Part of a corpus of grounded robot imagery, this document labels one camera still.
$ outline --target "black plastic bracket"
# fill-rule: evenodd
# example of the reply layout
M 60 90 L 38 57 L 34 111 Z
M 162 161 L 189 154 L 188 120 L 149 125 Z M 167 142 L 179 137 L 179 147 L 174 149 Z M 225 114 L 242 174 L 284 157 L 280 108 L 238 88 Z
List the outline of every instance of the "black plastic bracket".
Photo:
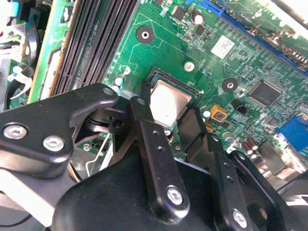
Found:
M 98 108 L 114 106 L 117 100 L 111 88 L 93 84 L 1 113 L 0 167 L 39 178 L 61 175 L 85 118 Z M 26 135 L 8 138 L 4 130 L 10 125 L 22 126 Z M 59 151 L 46 149 L 43 140 L 49 136 L 60 137 L 64 147 Z
M 230 156 L 241 173 L 241 179 L 255 195 L 254 200 L 264 208 L 267 214 L 268 231 L 307 230 L 293 210 L 245 155 L 239 151 L 233 151 Z
M 129 104 L 130 131 L 120 144 L 114 139 L 110 165 L 121 160 L 134 141 L 138 141 L 151 210 L 164 223 L 176 224 L 188 214 L 190 202 L 164 130 L 154 122 L 145 100 L 132 97 Z M 180 204 L 168 197 L 170 188 L 180 192 Z
M 178 120 L 178 129 L 187 162 L 206 168 L 211 174 L 217 228 L 251 231 L 252 225 L 234 164 L 225 156 L 220 139 L 207 132 L 195 105 Z

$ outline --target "orange component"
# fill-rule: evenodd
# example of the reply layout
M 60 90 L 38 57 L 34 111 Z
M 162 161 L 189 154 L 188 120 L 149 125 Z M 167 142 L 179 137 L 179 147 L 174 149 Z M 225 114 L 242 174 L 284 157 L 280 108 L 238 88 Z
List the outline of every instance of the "orange component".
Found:
M 227 118 L 228 114 L 226 110 L 219 105 L 214 105 L 211 108 L 211 118 L 218 121 L 219 123 L 223 122 Z

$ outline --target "white sticker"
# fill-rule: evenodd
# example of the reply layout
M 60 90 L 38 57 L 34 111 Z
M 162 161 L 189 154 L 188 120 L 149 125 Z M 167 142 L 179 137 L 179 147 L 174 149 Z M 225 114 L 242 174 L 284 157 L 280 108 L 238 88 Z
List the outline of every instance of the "white sticker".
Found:
M 223 59 L 226 55 L 231 51 L 232 47 L 234 46 L 234 42 L 228 39 L 226 36 L 221 36 L 218 42 L 215 44 L 211 52 L 218 56 L 219 58 Z

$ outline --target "screw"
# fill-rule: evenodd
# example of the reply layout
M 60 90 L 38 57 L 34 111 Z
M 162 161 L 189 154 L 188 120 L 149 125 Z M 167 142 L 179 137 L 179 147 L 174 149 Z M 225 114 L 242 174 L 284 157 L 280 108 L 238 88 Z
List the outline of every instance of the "screw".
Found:
M 83 150 L 85 150 L 86 152 L 90 151 L 92 149 L 91 145 L 89 145 L 88 143 L 85 143 L 83 145 Z
M 49 136 L 43 140 L 43 146 L 52 152 L 60 151 L 64 148 L 64 141 L 58 136 Z
M 212 138 L 213 138 L 213 140 L 215 140 L 216 142 L 219 141 L 219 138 L 218 138 L 217 136 L 215 136 L 215 135 L 213 135 Z
M 28 131 L 25 127 L 21 125 L 9 125 L 3 130 L 3 134 L 5 137 L 9 139 L 18 140 L 27 135 Z
M 169 129 L 165 129 L 164 132 L 165 132 L 166 136 L 170 136 L 171 135 L 171 131 Z
M 175 187 L 169 187 L 167 189 L 167 195 L 169 200 L 175 204 L 175 205 L 180 205 L 183 202 L 183 197 L 182 194 L 179 192 L 179 190 Z
M 109 88 L 104 88 L 104 89 L 103 89 L 103 92 L 104 92 L 106 95 L 112 95 L 112 94 L 113 94 L 112 90 L 110 90 Z
M 141 105 L 145 105 L 145 101 L 141 98 L 138 98 L 137 102 L 140 103 Z
M 233 210 L 233 218 L 234 220 L 242 227 L 246 228 L 247 227 L 247 221 L 244 217 L 244 215 L 237 209 Z
M 241 154 L 241 153 L 238 153 L 239 154 L 239 157 L 242 159 L 242 160 L 245 160 L 246 158 L 245 158 L 245 156 L 243 155 L 243 154 Z

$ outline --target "blue pcie slot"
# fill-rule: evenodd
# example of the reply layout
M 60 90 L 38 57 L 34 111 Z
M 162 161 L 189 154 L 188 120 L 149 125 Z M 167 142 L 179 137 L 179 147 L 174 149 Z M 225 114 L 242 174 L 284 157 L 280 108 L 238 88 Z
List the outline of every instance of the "blue pcie slot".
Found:
M 223 12 L 221 14 L 221 17 L 224 18 L 226 21 L 228 21 L 229 23 L 231 23 L 232 25 L 234 25 L 235 27 L 237 27 L 238 29 L 240 29 L 242 32 L 244 32 L 245 35 L 247 35 L 248 37 L 250 37 L 251 39 L 253 39 L 254 41 L 256 41 L 257 43 L 261 44 L 262 46 L 264 46 L 266 49 L 268 49 L 269 51 L 271 51 L 272 53 L 274 53 L 275 55 L 277 55 L 279 58 L 281 58 L 282 60 L 284 60 L 285 62 L 287 62 L 289 65 L 291 65 L 292 67 L 298 67 L 298 64 L 296 62 L 294 62 L 292 59 L 288 58 L 287 56 L 285 56 L 281 51 L 277 50 L 276 48 L 274 48 L 273 46 L 271 46 L 268 42 L 264 41 L 261 37 L 256 36 L 256 35 L 252 35 L 247 31 L 247 28 L 242 25 L 241 23 L 239 23 L 238 21 L 236 21 L 234 18 L 232 18 L 231 16 L 229 16 L 226 12 Z
M 196 0 L 186 0 L 185 3 L 189 4 Z M 246 36 L 253 39 L 255 42 L 262 45 L 264 48 L 266 48 L 268 51 L 272 52 L 274 55 L 278 56 L 282 60 L 284 60 L 286 63 L 291 65 L 293 68 L 295 68 L 298 72 L 303 73 L 305 76 L 308 77 L 308 71 L 303 71 L 299 68 L 298 64 L 294 62 L 292 59 L 284 55 L 281 51 L 274 48 L 272 45 L 270 45 L 268 42 L 263 40 L 260 36 L 252 35 L 248 32 L 248 29 L 241 23 L 239 23 L 237 20 L 229 16 L 223 9 L 219 8 L 218 6 L 211 3 L 209 0 L 199 0 L 197 3 L 198 6 L 205 8 L 207 10 L 210 10 L 214 14 L 216 14 L 219 17 L 222 17 L 227 22 L 231 23 L 233 26 L 241 30 Z

